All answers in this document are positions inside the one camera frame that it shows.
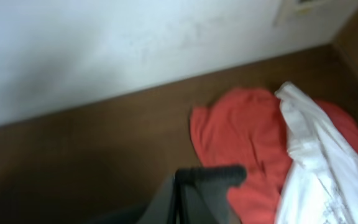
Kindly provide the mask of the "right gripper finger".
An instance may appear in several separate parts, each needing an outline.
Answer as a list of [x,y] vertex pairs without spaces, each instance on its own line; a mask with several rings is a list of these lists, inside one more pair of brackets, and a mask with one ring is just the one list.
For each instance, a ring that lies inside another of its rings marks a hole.
[[227,193],[246,178],[240,165],[178,169],[162,184],[137,224],[240,223]]

